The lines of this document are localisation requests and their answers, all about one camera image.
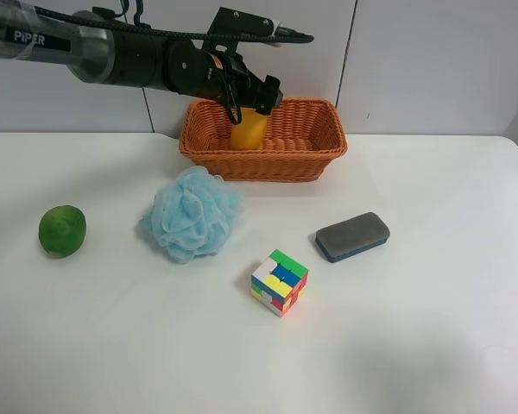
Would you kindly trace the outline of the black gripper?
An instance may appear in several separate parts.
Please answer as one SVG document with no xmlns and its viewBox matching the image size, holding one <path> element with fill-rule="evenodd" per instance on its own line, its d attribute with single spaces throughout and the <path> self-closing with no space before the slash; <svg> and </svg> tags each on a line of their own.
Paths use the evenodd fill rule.
<svg viewBox="0 0 518 414">
<path fill-rule="evenodd" d="M 261 81 L 240 55 L 200 50 L 190 40 L 164 47 L 161 79 L 170 91 L 223 104 L 233 125 L 243 120 L 240 105 L 252 105 L 258 114 L 269 115 L 283 99 L 278 78 L 267 75 Z"/>
</svg>

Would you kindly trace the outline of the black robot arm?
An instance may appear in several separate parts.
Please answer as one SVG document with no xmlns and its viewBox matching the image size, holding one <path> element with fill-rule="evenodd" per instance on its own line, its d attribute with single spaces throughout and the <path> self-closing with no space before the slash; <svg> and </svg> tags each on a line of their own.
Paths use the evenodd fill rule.
<svg viewBox="0 0 518 414">
<path fill-rule="evenodd" d="M 230 41 L 224 51 L 211 43 L 129 32 L 123 23 L 90 11 L 66 21 L 38 13 L 33 5 L 0 1 L 0 59 L 64 65 L 88 84 L 171 91 L 220 104 L 232 124 L 246 108 L 267 116 L 281 105 L 278 78 L 259 79 Z"/>
</svg>

